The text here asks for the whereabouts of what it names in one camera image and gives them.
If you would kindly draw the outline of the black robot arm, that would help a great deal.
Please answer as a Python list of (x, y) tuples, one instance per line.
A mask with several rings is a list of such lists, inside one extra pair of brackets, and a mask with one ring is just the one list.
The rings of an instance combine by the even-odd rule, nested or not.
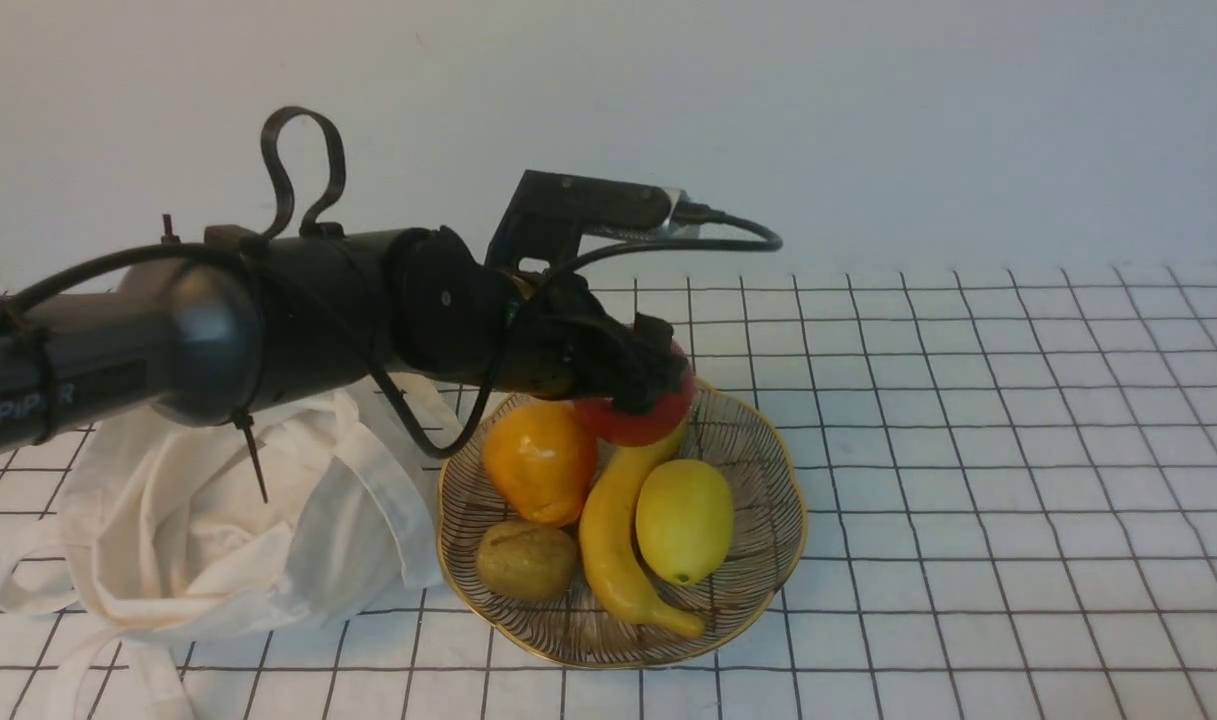
[(692, 388), (668, 324), (585, 279), (488, 266), (449, 227), (113, 252), (0, 297), (0, 452), (150, 406), (236, 423), (389, 373), (645, 416)]

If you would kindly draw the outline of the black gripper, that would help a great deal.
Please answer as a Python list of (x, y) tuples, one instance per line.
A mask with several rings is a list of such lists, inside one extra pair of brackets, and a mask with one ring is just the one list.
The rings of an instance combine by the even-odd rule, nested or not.
[(498, 387), (545, 400), (595, 400), (626, 416), (654, 414), (691, 386), (691, 365), (666, 320), (616, 319), (585, 279), (515, 272)]

